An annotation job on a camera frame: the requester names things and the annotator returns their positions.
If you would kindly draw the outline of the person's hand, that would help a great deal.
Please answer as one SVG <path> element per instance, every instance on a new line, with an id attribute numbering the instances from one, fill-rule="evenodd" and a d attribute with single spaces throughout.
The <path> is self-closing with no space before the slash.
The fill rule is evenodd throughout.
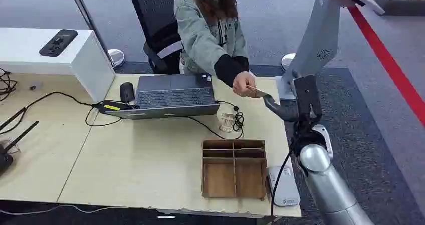
<path id="1" fill-rule="evenodd" d="M 256 98 L 256 93 L 250 90 L 248 86 L 256 87 L 255 77 L 247 71 L 238 73 L 233 80 L 233 92 L 241 97 Z"/>

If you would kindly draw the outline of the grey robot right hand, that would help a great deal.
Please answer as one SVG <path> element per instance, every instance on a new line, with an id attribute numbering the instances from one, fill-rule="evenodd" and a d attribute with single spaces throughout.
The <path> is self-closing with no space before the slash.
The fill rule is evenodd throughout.
<path id="1" fill-rule="evenodd" d="M 283 107 L 267 94 L 263 96 L 265 106 L 286 122 L 318 122 L 322 117 L 316 76 L 308 75 L 293 81 L 297 107 Z"/>

